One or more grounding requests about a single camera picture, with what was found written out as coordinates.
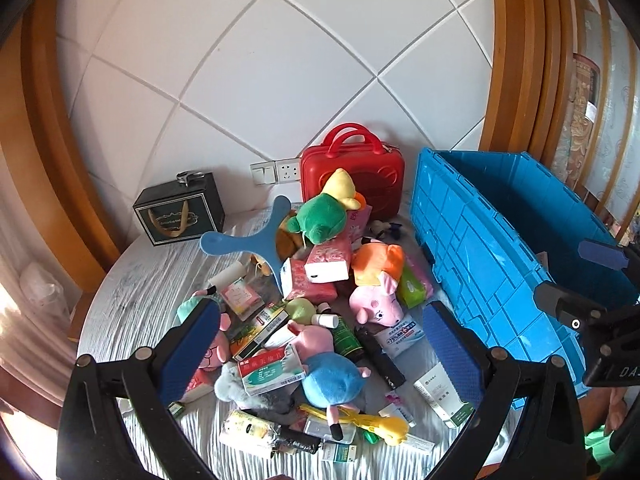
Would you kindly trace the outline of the right hand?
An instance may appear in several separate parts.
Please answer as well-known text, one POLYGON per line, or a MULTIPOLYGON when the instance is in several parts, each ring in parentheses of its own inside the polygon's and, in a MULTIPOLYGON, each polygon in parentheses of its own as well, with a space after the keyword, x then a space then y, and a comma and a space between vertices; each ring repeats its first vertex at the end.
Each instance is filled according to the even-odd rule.
POLYGON ((625 401, 626 388, 611 388, 608 394, 608 410, 606 411, 604 434, 612 434, 613 431, 623 425, 627 415, 627 404, 625 401))

